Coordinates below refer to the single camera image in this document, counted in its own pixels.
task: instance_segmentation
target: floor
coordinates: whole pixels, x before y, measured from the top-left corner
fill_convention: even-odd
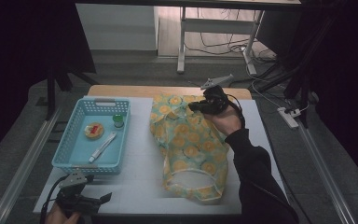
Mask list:
[[[220,8],[195,8],[186,9],[186,18],[211,19],[223,21],[252,21],[255,16],[252,10],[220,9]],[[180,36],[180,20],[182,10],[179,7],[158,7],[159,34],[158,55],[177,56]],[[185,34],[186,56],[211,56],[221,58],[241,58],[239,46],[247,44],[248,35],[237,34],[210,34],[188,33]],[[273,52],[263,44],[255,42],[253,50],[261,52],[260,57],[273,57]]]
[[[162,28],[163,19],[160,19],[160,21],[160,28]],[[198,44],[193,48],[202,49],[204,47]],[[116,85],[193,86],[192,83],[202,84],[208,77],[221,77],[228,74],[233,74],[238,82],[232,85],[226,84],[224,87],[251,90],[253,83],[255,85],[262,83],[256,84],[252,77],[246,75],[243,59],[236,53],[229,57],[208,57],[205,54],[198,55],[198,57],[190,56],[186,58],[185,74],[179,76],[176,74],[176,59],[172,56],[172,53],[168,53],[169,50],[162,53],[162,49],[163,47],[160,47],[159,54],[161,56],[150,53],[93,51],[97,74],[89,74],[89,76],[101,84]],[[261,63],[256,65],[256,69],[257,72],[262,74],[270,66],[271,63]],[[278,76],[279,74],[280,71],[275,71],[272,75]],[[70,92],[61,92],[57,88],[57,94],[64,95],[62,112],[51,133],[48,134],[46,143],[42,146],[29,177],[22,183],[23,186],[21,186],[19,195],[16,196],[18,200],[12,204],[11,211],[8,209],[10,212],[7,214],[6,223],[36,223],[39,219],[39,215],[32,211],[51,171],[51,158],[60,142],[65,124],[76,101],[87,94],[90,87],[90,84],[76,76],[70,75],[70,78],[74,84]],[[300,131],[288,128],[276,111],[278,105],[290,106],[282,96],[285,85],[287,83],[282,83],[282,85],[262,94],[254,92],[252,97],[256,100],[260,116],[264,121],[266,132],[276,155],[289,202],[296,209],[300,223],[358,223],[357,166],[334,135],[319,120],[318,114],[314,110],[315,105],[310,105],[308,108],[308,130],[355,220],[354,222],[345,222],[337,214],[334,200],[325,188],[318,173],[318,166],[315,165],[310,156],[310,151]],[[47,85],[45,81],[35,84],[29,90],[27,105],[0,144],[0,200],[21,165],[22,159],[33,147],[38,131],[45,123],[46,97]],[[292,106],[296,106],[296,99],[291,103]],[[85,217],[85,219],[86,223],[90,223],[89,217]],[[155,217],[117,219],[113,223],[194,222],[188,219]]]

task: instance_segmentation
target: blue plastic basket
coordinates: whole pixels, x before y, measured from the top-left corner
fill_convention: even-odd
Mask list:
[[[116,129],[112,121],[116,114],[123,116],[124,127],[121,129]],[[85,175],[118,175],[121,171],[130,116],[130,101],[127,99],[85,97],[78,100],[52,165],[67,174],[79,170]],[[86,126],[92,122],[101,123],[104,128],[103,136],[96,140],[89,139],[84,134]],[[89,163],[91,154],[111,132],[117,133],[116,138],[93,163]]]

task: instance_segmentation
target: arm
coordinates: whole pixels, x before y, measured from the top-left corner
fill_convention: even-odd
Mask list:
[[[69,218],[67,218],[61,208],[55,203],[46,216],[45,222],[47,224],[76,224],[80,216],[80,213],[74,212]]]
[[[223,113],[204,115],[227,138],[234,151],[234,165],[240,177],[242,218],[250,223],[298,223],[282,189],[271,174],[269,154],[262,147],[254,147],[249,130],[241,128],[236,111],[231,106]]]

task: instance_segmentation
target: white cabinet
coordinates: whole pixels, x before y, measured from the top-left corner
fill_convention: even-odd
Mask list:
[[[158,8],[76,4],[89,48],[156,50]]]

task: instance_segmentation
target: floral cloth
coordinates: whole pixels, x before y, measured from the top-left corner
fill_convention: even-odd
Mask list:
[[[156,95],[150,115],[150,132],[164,157],[163,187],[181,197],[201,201],[222,196],[227,178],[228,145],[224,135],[200,112],[187,104],[204,99],[193,95]],[[180,172],[207,175],[213,184],[196,189],[173,183]]]

